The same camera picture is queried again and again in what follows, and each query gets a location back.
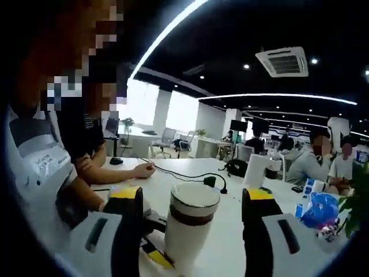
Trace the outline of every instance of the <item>black ceiling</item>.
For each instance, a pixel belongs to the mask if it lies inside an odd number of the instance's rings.
[[[144,2],[146,5],[125,13],[124,35],[118,45],[123,49],[122,59],[133,64],[137,64],[159,33],[191,1]],[[287,113],[327,118],[341,113],[352,121],[354,131],[369,134],[369,121],[365,120],[369,119],[369,76],[364,75],[369,70],[367,8],[352,1],[326,3],[209,0],[160,43],[144,67],[214,95],[299,93],[358,102],[353,106],[322,99],[264,96],[202,100],[222,108],[282,111],[286,114],[262,113],[261,117],[323,126],[326,118]],[[262,49],[293,46],[303,47],[308,60],[314,57],[319,61],[309,65],[308,77],[272,78],[255,57]],[[249,70],[243,69],[244,64],[250,65]],[[184,74],[197,67],[196,74]],[[158,84],[176,83],[145,73],[137,74],[137,78]],[[175,90],[195,97],[205,96],[181,85]]]

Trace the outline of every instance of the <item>white chair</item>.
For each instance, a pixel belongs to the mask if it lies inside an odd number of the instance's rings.
[[[179,147],[175,148],[175,151],[178,151],[177,158],[180,158],[180,153],[183,151],[191,152],[191,143],[195,137],[196,131],[189,131],[186,137],[182,138],[184,141],[179,142]]]
[[[286,181],[286,171],[287,171],[286,158],[281,152],[278,152],[278,155],[282,160],[282,181],[285,182]]]
[[[169,155],[169,158],[172,157],[171,154],[164,151],[164,147],[170,147],[171,146],[171,144],[174,140],[175,133],[176,133],[176,130],[174,130],[174,129],[169,129],[169,128],[164,129],[163,135],[161,137],[161,141],[155,141],[153,143],[153,146],[160,147],[160,149],[161,149],[161,151],[157,151],[157,152],[154,153],[154,157],[156,157],[156,155],[158,155],[158,154],[162,154],[164,158],[165,158],[165,155]]]
[[[251,158],[251,154],[255,152],[254,147],[246,146],[241,143],[236,144],[236,158],[248,163]]]

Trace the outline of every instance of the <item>hair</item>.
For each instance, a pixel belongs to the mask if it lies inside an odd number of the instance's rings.
[[[320,136],[324,136],[330,139],[330,134],[328,133],[326,129],[315,129],[315,130],[312,130],[310,133],[310,144],[313,144],[314,140]]]

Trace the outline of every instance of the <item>white column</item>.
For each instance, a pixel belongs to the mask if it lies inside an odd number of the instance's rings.
[[[153,130],[159,136],[163,134],[163,131],[165,129],[171,96],[172,96],[171,92],[163,91],[162,89],[159,90],[155,108],[155,116],[153,121]]]
[[[236,108],[228,108],[225,112],[223,136],[225,136],[228,133],[229,128],[231,127],[231,120],[241,121],[241,118],[242,112],[240,110],[237,110]]]

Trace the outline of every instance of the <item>coffee cup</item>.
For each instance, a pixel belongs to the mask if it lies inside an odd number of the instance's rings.
[[[165,231],[165,254],[179,274],[190,275],[196,257],[205,244],[220,195],[198,182],[176,185]]]

